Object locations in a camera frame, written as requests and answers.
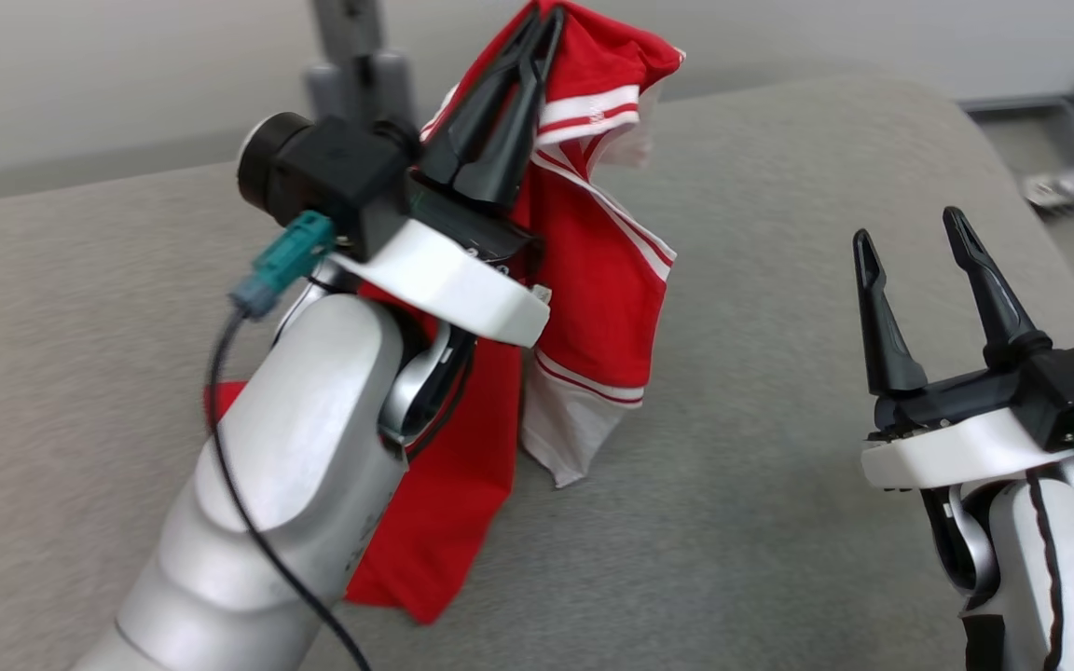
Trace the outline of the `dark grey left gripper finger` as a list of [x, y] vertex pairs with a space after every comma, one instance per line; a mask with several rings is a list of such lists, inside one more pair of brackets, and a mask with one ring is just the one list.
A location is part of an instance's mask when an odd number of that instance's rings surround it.
[[516, 205], [563, 27], [562, 8], [529, 8], [461, 103], [461, 194], [473, 202]]
[[420, 173], [442, 187], [519, 187], [542, 101], [543, 19], [539, 8], [529, 8], [431, 133]]

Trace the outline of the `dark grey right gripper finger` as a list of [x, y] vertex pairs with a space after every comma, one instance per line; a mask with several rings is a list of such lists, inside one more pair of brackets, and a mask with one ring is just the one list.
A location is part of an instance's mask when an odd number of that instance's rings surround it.
[[916, 392], [928, 377], [914, 360], [886, 295], [887, 273], [868, 230], [854, 233], [854, 271], [860, 302], [862, 353], [868, 390], [876, 398]]
[[1032, 353], [1049, 349], [1050, 337], [1032, 322], [966, 213], [958, 207], [943, 208], [943, 228], [979, 311], [985, 365], [989, 369], [1012, 369]]

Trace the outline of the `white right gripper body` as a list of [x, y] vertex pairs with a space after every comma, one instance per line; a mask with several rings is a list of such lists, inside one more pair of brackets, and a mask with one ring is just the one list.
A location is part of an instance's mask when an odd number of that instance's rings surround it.
[[881, 396], [861, 454], [876, 488], [939, 488], [1017, 475], [1071, 458], [1044, 450], [1010, 406], [1017, 371], [976, 371]]

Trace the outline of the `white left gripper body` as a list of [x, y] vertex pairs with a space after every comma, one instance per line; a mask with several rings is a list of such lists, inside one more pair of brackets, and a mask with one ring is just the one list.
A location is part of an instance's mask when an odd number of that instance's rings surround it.
[[545, 242], [507, 217], [411, 186], [410, 216], [367, 262], [332, 253], [342, 269], [391, 297], [489, 340], [528, 348], [550, 308], [529, 281]]

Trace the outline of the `red white T-shirt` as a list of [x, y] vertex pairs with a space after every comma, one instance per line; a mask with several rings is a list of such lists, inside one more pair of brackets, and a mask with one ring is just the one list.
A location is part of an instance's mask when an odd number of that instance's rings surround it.
[[645, 123], [682, 52], [572, 3], [513, 218], [541, 235], [533, 283], [551, 293], [532, 352], [483, 341], [464, 398], [402, 481], [345, 597], [430, 624], [464, 586], [511, 496], [520, 450], [558, 487], [587, 475], [643, 402], [674, 251], [593, 183], [643, 165]]

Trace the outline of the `grey metal post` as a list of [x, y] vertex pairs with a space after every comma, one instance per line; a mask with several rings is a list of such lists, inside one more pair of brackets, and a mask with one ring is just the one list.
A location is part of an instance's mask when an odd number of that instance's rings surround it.
[[379, 0], [310, 0], [320, 62], [304, 71], [313, 115], [358, 126], [390, 119], [418, 133], [412, 69], [384, 46]]

